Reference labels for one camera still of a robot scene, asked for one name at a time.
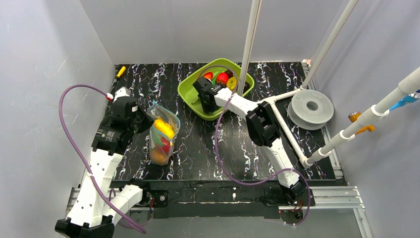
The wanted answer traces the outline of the white pvc pipe frame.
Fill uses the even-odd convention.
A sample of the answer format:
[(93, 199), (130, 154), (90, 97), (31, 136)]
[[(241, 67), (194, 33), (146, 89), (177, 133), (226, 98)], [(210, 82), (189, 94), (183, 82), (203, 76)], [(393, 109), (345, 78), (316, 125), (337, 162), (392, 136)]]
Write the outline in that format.
[(313, 61), (309, 74), (306, 76), (303, 84), (298, 89), (277, 96), (271, 96), (263, 100), (263, 102), (268, 103), (269, 108), (274, 111), (275, 120), (280, 123), (281, 128), (286, 133), (289, 142), (292, 144), (292, 147), (295, 149), (298, 155), (299, 162), (304, 168), (309, 168), (313, 165), (313, 163), (330, 156), (336, 147), (354, 139), (355, 133), (362, 127), (368, 126), (389, 115), (389, 108), (393, 104), (397, 103), (403, 97), (414, 93), (420, 87), (420, 70), (416, 69), (402, 81), (400, 81), (397, 88), (385, 96), (378, 104), (372, 105), (365, 112), (363, 112), (350, 126), (333, 136), (332, 140), (326, 143), (325, 146), (313, 152), (310, 157), (306, 157), (303, 154), (297, 141), (293, 137), (290, 129), (287, 127), (283, 117), (278, 111), (275, 103), (279, 100), (289, 97), (292, 98), (293, 102), (297, 102), (298, 99), (302, 99), (303, 108), (301, 111), (303, 114), (299, 115), (299, 110), (293, 105), (289, 105), (288, 115), (291, 119), (294, 120), (294, 123), (297, 123), (297, 119), (301, 119), (301, 121), (303, 121), (301, 127), (304, 129), (320, 129), (324, 127), (325, 124), (332, 118), (334, 108), (328, 97), (318, 91), (309, 90), (306, 87), (310, 83), (313, 75), (333, 45), (333, 42), (336, 40), (338, 34), (353, 12), (357, 3), (358, 1), (356, 0), (351, 0), (348, 2), (336, 25), (332, 29), (330, 35), (321, 48), (319, 55)]

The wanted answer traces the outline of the red apple toy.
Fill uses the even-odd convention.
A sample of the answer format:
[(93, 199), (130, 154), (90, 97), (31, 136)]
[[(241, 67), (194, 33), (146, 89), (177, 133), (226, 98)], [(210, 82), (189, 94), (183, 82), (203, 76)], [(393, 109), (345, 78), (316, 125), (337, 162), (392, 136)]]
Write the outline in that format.
[(160, 141), (162, 143), (160, 150), (168, 155), (171, 150), (171, 142), (164, 137), (161, 137)]

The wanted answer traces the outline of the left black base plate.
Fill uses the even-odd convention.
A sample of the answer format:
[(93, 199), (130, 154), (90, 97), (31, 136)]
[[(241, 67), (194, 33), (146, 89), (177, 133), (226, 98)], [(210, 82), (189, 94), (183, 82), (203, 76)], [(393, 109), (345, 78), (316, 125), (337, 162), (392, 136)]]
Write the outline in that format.
[(141, 201), (134, 207), (164, 208), (168, 206), (169, 193), (167, 190), (144, 190)]

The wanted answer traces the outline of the yellow handled screwdriver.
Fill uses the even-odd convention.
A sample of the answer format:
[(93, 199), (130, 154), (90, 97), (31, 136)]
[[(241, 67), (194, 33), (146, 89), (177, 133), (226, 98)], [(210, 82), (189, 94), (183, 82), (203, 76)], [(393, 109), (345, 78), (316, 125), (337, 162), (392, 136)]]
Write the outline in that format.
[(118, 71), (118, 73), (116, 74), (115, 79), (119, 80), (125, 71), (126, 71), (126, 67), (122, 66), (120, 70)]

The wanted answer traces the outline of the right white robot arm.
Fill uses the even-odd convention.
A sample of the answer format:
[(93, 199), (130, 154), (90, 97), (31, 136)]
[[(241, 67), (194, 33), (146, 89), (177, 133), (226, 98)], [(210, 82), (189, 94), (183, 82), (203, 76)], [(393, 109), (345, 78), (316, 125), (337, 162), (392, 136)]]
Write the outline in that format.
[(193, 83), (205, 112), (229, 110), (246, 120), (252, 142), (268, 156), (282, 190), (283, 201), (293, 204), (307, 186), (302, 175), (293, 167), (281, 140), (281, 126), (271, 105), (253, 102), (234, 93), (222, 84), (201, 77)]

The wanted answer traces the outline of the grey filament spool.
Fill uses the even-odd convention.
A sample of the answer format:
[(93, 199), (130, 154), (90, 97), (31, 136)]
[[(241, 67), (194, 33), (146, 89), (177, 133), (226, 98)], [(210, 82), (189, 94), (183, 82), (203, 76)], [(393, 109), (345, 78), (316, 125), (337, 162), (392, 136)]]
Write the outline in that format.
[(297, 92), (287, 107), (290, 120), (305, 130), (318, 130), (330, 121), (334, 114), (331, 100), (321, 92), (306, 89)]

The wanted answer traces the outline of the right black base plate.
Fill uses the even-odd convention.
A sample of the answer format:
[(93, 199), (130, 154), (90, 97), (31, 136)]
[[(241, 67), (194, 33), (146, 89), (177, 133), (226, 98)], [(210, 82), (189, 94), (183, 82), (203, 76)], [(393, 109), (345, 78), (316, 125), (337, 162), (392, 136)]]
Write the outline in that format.
[(261, 201), (269, 207), (281, 207), (281, 206), (291, 206), (292, 208), (315, 206), (315, 196), (313, 191), (310, 189), (310, 197), (308, 197), (308, 191), (305, 189), (303, 193), (298, 195), (295, 198), (282, 190), (281, 188), (268, 188), (264, 190)]

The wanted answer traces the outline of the aluminium rail frame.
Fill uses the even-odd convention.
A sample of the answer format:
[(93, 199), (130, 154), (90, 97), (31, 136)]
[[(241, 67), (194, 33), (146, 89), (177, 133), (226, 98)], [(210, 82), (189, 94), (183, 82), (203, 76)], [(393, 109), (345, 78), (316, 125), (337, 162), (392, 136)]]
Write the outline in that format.
[(286, 224), (297, 224), (309, 206), (317, 209), (350, 209), (354, 211), (361, 236), (372, 237), (365, 215), (365, 206), (355, 186), (311, 186), (315, 206), (292, 208), (291, 206), (269, 207), (261, 201), (264, 190), (280, 188), (273, 182), (256, 187), (241, 187), (233, 182), (158, 182), (149, 190), (167, 190), (168, 206), (153, 208), (154, 218), (172, 217), (264, 217), (282, 219)]

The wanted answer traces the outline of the clear zip top bag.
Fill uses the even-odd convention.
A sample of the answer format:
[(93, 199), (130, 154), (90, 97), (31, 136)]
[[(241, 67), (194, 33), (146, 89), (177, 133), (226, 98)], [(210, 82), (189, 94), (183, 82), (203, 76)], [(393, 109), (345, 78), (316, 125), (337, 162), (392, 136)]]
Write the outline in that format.
[[(171, 142), (171, 150), (167, 155), (170, 158), (173, 154), (175, 139), (181, 126), (179, 118), (173, 112), (159, 105), (157, 102), (153, 102), (153, 104), (147, 109), (147, 115), (150, 116), (153, 120), (153, 124), (149, 132), (149, 152), (151, 150), (159, 150), (162, 152), (160, 150), (162, 146), (160, 138), (164, 137)], [(154, 121), (157, 119), (161, 119), (171, 125), (175, 133), (171, 140), (155, 128)]]

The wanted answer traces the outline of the blue handled tool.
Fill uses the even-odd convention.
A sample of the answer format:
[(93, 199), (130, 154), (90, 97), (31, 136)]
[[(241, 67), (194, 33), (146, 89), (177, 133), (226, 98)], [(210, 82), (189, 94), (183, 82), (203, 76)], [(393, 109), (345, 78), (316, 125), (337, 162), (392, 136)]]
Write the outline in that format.
[(414, 103), (414, 102), (416, 102), (419, 99), (420, 99), (420, 89), (417, 90), (414, 93), (411, 93), (411, 94), (406, 95), (404, 98), (402, 98), (396, 104), (394, 104), (389, 110), (392, 111), (394, 109), (403, 107), (406, 104)]

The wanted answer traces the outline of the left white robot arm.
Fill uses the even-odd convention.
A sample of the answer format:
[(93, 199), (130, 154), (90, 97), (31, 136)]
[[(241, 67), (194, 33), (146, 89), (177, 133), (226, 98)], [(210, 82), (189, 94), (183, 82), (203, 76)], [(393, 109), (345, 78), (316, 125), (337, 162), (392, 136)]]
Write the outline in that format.
[(85, 88), (101, 93), (112, 102), (111, 115), (100, 123), (91, 145), (90, 160), (87, 161), (71, 137), (63, 116), (66, 94), (79, 87), (82, 87), (82, 84), (65, 89), (59, 100), (58, 113), (63, 130), (85, 165), (87, 173), (75, 204), (66, 218), (57, 220), (54, 229), (65, 238), (111, 238), (116, 224), (120, 219), (124, 219), (131, 228), (146, 234), (143, 225), (132, 220), (127, 212), (143, 201), (150, 201), (147, 195), (150, 191), (149, 182), (132, 179), (113, 199), (109, 199), (106, 194), (133, 136), (148, 130), (153, 125), (153, 120), (138, 99), (130, 96), (127, 88), (122, 87), (112, 95), (85, 84)]

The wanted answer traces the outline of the red strawberry toy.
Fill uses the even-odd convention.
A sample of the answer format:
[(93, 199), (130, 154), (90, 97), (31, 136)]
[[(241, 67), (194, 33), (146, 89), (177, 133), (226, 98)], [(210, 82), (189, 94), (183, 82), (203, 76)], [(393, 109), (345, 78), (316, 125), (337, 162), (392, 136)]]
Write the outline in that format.
[(229, 76), (225, 72), (221, 72), (216, 77), (216, 83), (226, 85), (229, 80)]

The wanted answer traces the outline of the brown kiwi toy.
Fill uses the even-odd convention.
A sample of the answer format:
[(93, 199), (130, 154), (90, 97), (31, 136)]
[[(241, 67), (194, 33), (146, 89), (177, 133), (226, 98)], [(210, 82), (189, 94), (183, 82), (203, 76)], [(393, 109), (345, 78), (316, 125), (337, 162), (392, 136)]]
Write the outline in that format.
[(152, 164), (163, 166), (168, 163), (169, 157), (165, 153), (160, 152), (159, 150), (151, 150), (150, 160)]

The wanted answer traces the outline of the white centre pole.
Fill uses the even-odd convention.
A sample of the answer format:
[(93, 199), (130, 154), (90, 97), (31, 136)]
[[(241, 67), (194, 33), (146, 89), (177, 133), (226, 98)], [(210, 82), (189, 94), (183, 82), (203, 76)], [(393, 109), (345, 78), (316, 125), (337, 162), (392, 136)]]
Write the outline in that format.
[(253, 42), (255, 38), (261, 4), (262, 4), (261, 0), (253, 0), (252, 5), (251, 5), (244, 52), (243, 52), (243, 57), (242, 57), (240, 77), (239, 77), (239, 82), (237, 85), (237, 93), (240, 96), (243, 95), (243, 90), (245, 87), (245, 79), (246, 79), (246, 75), (248, 71), (248, 65), (250, 62), (252, 48), (253, 48)]

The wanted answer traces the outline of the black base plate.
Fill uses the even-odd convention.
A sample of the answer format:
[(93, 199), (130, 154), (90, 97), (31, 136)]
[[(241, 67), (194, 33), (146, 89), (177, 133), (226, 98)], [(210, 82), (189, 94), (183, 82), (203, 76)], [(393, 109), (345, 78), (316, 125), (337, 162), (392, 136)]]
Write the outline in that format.
[(168, 206), (169, 193), (167, 190), (144, 190), (141, 201), (134, 207), (164, 208)]
[(281, 188), (268, 188), (264, 190), (261, 201), (269, 207), (281, 207), (281, 206), (291, 206), (292, 208), (315, 206), (315, 196), (313, 191), (310, 189), (310, 197), (308, 197), (308, 191), (305, 189), (303, 193), (298, 195), (295, 198), (282, 190)]

